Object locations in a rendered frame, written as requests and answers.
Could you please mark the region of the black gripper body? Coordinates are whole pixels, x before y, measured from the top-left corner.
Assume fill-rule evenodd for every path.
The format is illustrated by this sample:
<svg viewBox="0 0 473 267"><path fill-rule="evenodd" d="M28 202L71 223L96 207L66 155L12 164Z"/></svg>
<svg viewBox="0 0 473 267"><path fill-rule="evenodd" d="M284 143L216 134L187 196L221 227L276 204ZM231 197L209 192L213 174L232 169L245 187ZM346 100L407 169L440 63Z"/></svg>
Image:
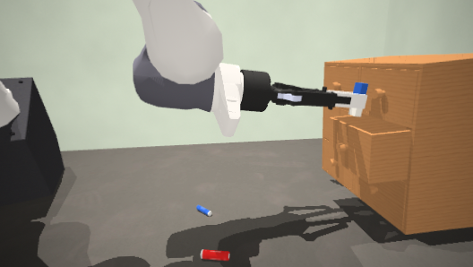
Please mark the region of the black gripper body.
<svg viewBox="0 0 473 267"><path fill-rule="evenodd" d="M240 110L263 112L271 100L290 102L290 100L278 99L278 93L291 94L293 90L271 86L271 77L268 73L244 69L241 69L240 73L244 76L244 92Z"/></svg>

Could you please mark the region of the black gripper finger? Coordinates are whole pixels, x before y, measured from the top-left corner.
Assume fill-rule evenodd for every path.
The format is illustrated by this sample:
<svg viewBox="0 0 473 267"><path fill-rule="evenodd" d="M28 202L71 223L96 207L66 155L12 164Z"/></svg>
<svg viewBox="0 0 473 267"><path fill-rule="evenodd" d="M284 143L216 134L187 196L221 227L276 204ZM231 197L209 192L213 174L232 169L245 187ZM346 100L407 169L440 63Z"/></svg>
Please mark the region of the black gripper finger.
<svg viewBox="0 0 473 267"><path fill-rule="evenodd" d="M329 107L330 110L335 107L365 109L366 106L367 95L365 94L302 90L300 87L283 83L279 83L279 88L293 91L291 94L278 93L278 99L287 99L290 102L276 101L276 105Z"/></svg>
<svg viewBox="0 0 473 267"><path fill-rule="evenodd" d="M272 84L271 86L275 86L275 87L279 87L279 83L281 82L275 82L274 84ZM327 87L322 87L322 90L318 90L318 89L307 89L307 88L302 88L302 90L315 90L315 91L336 91L336 90L327 90Z"/></svg>

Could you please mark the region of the wooden chest of drawers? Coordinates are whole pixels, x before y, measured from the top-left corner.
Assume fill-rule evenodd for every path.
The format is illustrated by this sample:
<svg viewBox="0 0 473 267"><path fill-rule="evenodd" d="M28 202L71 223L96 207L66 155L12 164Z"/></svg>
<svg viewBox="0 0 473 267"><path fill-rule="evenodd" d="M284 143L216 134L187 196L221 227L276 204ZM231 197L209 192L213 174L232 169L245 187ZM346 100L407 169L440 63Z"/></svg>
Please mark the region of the wooden chest of drawers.
<svg viewBox="0 0 473 267"><path fill-rule="evenodd" d="M344 185L405 235L473 227L473 53L390 56L324 62L329 65L419 67L413 125L373 116L412 128L403 229L323 168L324 107L322 115L322 169Z"/></svg>

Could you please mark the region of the blue battery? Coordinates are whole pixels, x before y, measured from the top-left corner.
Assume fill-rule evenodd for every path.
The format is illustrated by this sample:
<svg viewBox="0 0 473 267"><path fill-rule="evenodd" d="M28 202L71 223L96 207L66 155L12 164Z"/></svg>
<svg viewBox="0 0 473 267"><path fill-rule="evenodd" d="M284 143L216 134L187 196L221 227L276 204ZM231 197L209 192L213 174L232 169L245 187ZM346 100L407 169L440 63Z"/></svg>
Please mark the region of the blue battery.
<svg viewBox="0 0 473 267"><path fill-rule="evenodd" d="M197 209L198 211L201 211L202 213L208 215L208 216L211 216L211 211L209 211L209 210L203 208L203 207L200 206L200 205L198 205L198 206L196 207L196 209Z"/></svg>

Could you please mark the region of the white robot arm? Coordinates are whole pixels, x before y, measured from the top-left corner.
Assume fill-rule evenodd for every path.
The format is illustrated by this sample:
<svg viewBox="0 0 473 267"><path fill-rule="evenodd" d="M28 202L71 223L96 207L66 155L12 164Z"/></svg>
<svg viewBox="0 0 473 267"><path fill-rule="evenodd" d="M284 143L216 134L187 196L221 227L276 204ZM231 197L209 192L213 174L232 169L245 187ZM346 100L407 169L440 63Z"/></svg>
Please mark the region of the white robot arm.
<svg viewBox="0 0 473 267"><path fill-rule="evenodd" d="M222 135L232 137L240 120L244 76L238 65L220 64L222 34L211 15L194 0L133 3L146 42L133 61L139 98L159 108L213 112ZM0 81L0 127L19 113L11 91Z"/></svg>

